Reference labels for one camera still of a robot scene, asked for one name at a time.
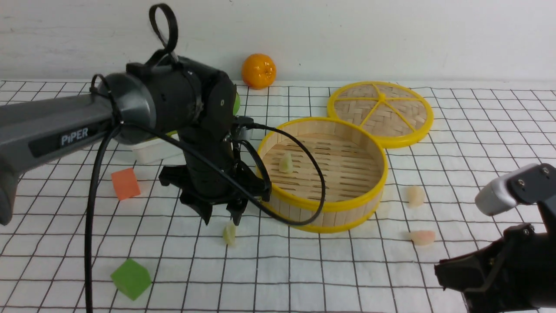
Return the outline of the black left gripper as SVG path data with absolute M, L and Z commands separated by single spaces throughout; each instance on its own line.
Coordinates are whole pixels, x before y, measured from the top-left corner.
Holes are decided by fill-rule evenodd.
M 250 117 L 235 117 L 231 130 L 223 139 L 215 140 L 211 134 L 201 127 L 186 127 L 178 131 L 179 142 L 197 151 L 201 156 L 214 164 L 220 172 L 227 174 L 252 196 L 269 201 L 271 182 L 267 172 L 262 177 L 256 176 L 252 169 L 242 161 L 240 145 L 245 144 L 258 166 L 262 160 L 254 147 L 248 142 L 247 126 L 254 123 Z M 163 167 L 159 180 L 163 186 L 173 185 L 182 190 L 183 200 L 200 200 L 196 204 L 196 212 L 208 225 L 212 216 L 213 206 L 228 203 L 228 212 L 235 226 L 239 226 L 248 201 L 234 201 L 244 196 L 228 183 L 216 170 L 207 166 L 192 154 L 184 153 L 184 166 Z

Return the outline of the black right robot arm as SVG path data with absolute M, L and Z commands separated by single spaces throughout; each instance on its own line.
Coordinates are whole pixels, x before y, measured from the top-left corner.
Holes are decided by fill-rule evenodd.
M 511 226 L 487 247 L 434 267 L 439 285 L 462 293 L 470 313 L 555 307 L 555 200 L 537 206 L 546 232 L 530 223 Z

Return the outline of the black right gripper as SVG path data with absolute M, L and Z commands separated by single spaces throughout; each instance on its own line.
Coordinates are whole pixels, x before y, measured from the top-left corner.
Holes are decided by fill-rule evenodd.
M 443 289 L 463 294 L 470 313 L 501 313 L 556 305 L 556 246 L 531 224 L 511 226 L 487 247 L 441 260 L 434 272 Z

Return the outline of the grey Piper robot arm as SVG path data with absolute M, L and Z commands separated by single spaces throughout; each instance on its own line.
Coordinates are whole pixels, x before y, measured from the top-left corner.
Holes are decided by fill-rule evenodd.
M 221 173 L 264 201 L 270 200 L 271 182 L 267 175 L 252 173 L 240 158 L 243 128 L 253 119 L 234 115 L 235 93 L 224 71 L 182 56 L 177 62 L 165 56 L 155 66 L 127 64 L 126 72 L 108 75 L 94 93 L 2 106 L 1 224 L 12 220 L 19 177 L 103 140 L 117 125 L 115 101 L 123 121 L 132 124 L 115 140 L 134 145 L 151 139 L 138 125 L 162 133 L 177 131 L 180 143 L 218 170 L 185 152 L 186 164 L 163 168 L 161 184 L 180 188 L 181 202 L 206 223 L 214 205 L 227 204 L 238 225 L 248 199 Z

